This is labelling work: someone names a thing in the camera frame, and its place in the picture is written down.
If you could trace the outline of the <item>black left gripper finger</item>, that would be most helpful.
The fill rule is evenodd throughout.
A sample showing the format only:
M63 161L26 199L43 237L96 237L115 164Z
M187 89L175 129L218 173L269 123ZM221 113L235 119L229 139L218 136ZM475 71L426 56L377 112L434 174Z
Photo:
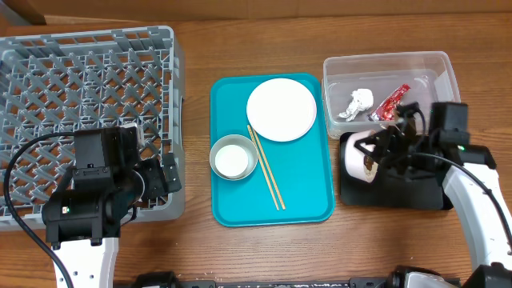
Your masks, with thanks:
M173 153L167 153L162 156L162 166L171 167L176 166L176 161Z
M182 183L179 177L178 168L176 166L166 167L166 184L169 193L179 192L182 188Z

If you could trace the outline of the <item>red snack wrapper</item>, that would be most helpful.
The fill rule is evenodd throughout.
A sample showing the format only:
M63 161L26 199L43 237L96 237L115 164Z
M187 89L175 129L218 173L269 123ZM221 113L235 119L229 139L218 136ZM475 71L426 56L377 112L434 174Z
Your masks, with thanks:
M372 122L393 121L394 112L403 96L410 90L408 84L402 84L391 93L373 112L367 115Z

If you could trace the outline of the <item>brown food scrap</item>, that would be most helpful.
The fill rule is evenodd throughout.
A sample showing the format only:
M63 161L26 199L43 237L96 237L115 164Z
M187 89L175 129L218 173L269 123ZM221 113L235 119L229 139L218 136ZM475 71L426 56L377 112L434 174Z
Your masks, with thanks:
M378 164L369 156L364 157L363 164L366 174L376 173L378 170Z

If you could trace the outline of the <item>pink bowl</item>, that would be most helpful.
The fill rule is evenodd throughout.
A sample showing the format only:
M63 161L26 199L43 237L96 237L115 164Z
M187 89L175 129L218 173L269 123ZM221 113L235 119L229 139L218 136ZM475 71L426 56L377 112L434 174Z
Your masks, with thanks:
M366 174L363 164L365 155L354 147L354 137L356 134L374 134L374 130L367 130L352 134L346 141L344 163L349 176L362 180L367 183L372 183L376 177L376 173Z

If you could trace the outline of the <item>white tissue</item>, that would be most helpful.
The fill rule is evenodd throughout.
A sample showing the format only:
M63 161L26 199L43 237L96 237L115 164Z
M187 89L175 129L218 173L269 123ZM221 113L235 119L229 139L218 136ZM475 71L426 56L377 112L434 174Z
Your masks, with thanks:
M346 110L338 114L340 118L344 118L347 122L353 121L360 112L366 111L374 105L374 96L370 89L354 90L351 97L352 101Z

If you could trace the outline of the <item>white paper cup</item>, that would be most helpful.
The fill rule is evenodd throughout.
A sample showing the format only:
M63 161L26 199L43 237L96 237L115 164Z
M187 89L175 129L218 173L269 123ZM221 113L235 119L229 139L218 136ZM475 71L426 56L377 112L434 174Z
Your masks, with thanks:
M237 145L223 146L214 156L214 166L224 178L239 178L249 165L247 152Z

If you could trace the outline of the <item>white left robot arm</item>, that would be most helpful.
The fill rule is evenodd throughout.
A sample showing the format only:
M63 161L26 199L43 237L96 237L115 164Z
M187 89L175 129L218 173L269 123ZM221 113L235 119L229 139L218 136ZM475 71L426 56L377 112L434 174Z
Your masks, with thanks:
M172 153L129 162L78 156L76 165L42 208L46 240L74 287L111 287L125 217L137 203L177 192L182 185Z

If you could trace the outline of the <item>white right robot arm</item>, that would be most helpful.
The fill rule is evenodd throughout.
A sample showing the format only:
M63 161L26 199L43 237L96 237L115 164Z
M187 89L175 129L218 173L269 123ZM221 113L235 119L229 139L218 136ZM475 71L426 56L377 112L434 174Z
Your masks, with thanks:
M346 140L343 156L348 175L370 186L378 176L435 176L470 250L473 272L464 285L511 285L511 214L496 162L487 147L469 143L464 125L441 124L423 134L414 125L355 133Z

